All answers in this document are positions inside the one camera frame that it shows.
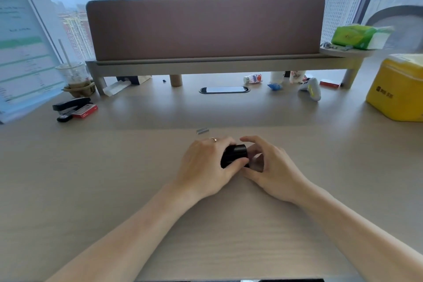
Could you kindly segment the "white handheld device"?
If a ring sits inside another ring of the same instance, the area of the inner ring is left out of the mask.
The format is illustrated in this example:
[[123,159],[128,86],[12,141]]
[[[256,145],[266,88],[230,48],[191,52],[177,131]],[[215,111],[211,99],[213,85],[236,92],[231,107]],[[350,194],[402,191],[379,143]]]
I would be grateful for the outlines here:
[[299,87],[300,92],[307,92],[312,100],[319,102],[321,100],[321,89],[317,78],[308,78]]

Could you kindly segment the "yellow plastic container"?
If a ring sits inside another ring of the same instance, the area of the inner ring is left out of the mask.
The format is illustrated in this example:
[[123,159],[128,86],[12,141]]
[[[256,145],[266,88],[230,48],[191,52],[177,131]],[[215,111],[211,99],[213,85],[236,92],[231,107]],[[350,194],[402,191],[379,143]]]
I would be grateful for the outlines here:
[[423,122],[423,54],[384,59],[365,101],[391,120]]

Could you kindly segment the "green tissue packet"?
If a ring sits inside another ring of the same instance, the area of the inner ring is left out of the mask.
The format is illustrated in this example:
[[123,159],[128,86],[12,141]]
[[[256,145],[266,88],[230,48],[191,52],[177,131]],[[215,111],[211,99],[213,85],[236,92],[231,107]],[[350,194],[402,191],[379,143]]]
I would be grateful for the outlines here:
[[360,24],[339,26],[333,34],[331,43],[358,50],[381,50],[393,32],[392,26],[374,27]]

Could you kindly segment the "white drinking straw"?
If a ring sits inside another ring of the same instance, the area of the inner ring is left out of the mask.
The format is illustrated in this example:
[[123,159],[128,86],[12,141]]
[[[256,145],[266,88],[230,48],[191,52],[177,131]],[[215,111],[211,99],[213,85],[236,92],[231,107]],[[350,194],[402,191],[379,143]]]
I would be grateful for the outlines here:
[[67,55],[67,52],[66,52],[65,47],[64,47],[64,45],[63,45],[63,43],[62,43],[62,40],[61,40],[61,39],[58,39],[58,43],[59,43],[59,45],[60,45],[60,47],[61,47],[61,50],[62,50],[62,52],[63,52],[63,54],[64,54],[64,57],[65,57],[65,59],[66,59],[66,62],[67,62],[68,67],[71,67],[71,66],[72,66],[72,65],[71,65],[71,61],[70,61],[70,59],[69,59],[69,56]]

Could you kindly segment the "person's left hand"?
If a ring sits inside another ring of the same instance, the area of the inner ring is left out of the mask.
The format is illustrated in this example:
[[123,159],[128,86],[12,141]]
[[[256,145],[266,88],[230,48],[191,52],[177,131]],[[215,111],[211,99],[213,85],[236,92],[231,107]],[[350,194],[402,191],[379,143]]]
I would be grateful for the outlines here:
[[193,203],[216,194],[233,176],[222,176],[220,161],[225,149],[234,145],[231,137],[194,141],[185,152],[175,182]]

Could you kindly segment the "person's right forearm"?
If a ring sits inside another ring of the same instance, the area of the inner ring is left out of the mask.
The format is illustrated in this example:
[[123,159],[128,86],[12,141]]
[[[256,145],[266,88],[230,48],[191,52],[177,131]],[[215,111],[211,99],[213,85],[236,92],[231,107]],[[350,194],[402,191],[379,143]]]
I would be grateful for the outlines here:
[[423,282],[423,254],[309,181],[296,183],[293,194],[365,281]]

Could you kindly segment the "brown desk divider panel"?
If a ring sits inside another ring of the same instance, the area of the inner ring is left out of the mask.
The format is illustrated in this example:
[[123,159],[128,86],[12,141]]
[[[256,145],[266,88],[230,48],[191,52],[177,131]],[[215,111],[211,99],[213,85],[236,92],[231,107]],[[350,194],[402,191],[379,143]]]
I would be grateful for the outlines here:
[[98,0],[86,5],[96,59],[318,54],[325,0]]

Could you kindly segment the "brown paper cup carrier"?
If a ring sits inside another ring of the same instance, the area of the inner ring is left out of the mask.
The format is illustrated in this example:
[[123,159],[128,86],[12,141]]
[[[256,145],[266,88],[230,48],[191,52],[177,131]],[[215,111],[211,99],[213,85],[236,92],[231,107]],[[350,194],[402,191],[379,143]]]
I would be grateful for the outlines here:
[[90,97],[96,92],[96,85],[93,80],[84,83],[73,83],[62,89],[69,93],[73,98]]

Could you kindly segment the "black stapler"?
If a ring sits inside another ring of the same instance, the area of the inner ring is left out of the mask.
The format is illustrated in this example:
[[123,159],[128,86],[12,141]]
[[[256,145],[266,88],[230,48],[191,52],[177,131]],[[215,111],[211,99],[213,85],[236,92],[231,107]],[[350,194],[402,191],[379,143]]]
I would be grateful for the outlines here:
[[262,173],[264,171],[263,150],[258,144],[246,145],[230,145],[223,152],[220,161],[222,169],[230,167],[230,165],[240,158],[248,158],[249,162],[246,163],[238,173],[247,174],[250,171]]
[[71,120],[73,118],[72,114],[87,104],[93,104],[89,97],[74,98],[69,101],[52,105],[53,110],[59,113],[59,117],[57,117],[56,121],[64,123]]

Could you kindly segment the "grey office chair back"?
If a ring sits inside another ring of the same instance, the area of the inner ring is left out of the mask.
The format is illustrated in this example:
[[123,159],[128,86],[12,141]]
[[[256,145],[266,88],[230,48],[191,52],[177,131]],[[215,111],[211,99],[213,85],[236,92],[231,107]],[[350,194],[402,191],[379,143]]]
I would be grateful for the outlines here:
[[387,54],[423,54],[423,6],[403,5],[373,14],[366,25],[393,27],[383,51]]

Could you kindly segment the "person's left forearm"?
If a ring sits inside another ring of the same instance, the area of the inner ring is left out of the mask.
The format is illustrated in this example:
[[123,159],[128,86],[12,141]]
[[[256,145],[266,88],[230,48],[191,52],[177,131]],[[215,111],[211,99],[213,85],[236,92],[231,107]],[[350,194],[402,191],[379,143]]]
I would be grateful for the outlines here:
[[134,282],[172,226],[202,195],[176,182],[45,282]]

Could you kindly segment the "computer monitor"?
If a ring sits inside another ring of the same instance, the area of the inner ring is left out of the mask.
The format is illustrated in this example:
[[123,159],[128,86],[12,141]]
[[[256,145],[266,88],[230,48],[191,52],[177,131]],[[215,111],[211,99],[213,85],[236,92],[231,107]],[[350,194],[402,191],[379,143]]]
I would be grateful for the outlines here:
[[0,124],[28,114],[65,85],[30,0],[0,0]]

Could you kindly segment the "plastic iced coffee cup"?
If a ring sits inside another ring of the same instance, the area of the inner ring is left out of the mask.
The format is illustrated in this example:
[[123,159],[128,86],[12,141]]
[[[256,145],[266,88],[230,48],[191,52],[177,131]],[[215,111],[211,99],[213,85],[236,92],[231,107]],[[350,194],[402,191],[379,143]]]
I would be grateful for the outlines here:
[[61,64],[56,66],[56,71],[61,74],[71,89],[82,88],[91,83],[85,61]]

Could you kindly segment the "white paper packet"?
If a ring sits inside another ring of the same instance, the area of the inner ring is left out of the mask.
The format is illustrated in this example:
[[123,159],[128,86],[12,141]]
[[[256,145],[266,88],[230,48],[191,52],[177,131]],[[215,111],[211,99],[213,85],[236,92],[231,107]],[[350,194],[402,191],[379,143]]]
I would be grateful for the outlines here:
[[129,80],[117,81],[104,88],[103,92],[106,96],[111,97],[117,94],[118,92],[124,90],[126,87],[131,86],[131,84],[132,83]]

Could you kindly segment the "person's right hand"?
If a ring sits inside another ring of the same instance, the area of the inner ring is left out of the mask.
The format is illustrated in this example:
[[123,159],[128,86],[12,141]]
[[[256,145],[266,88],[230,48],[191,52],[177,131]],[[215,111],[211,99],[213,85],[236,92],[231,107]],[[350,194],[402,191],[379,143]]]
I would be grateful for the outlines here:
[[262,183],[256,184],[274,198],[304,207],[313,184],[286,151],[258,135],[246,135],[241,137],[240,141],[258,144],[263,150],[264,179]]

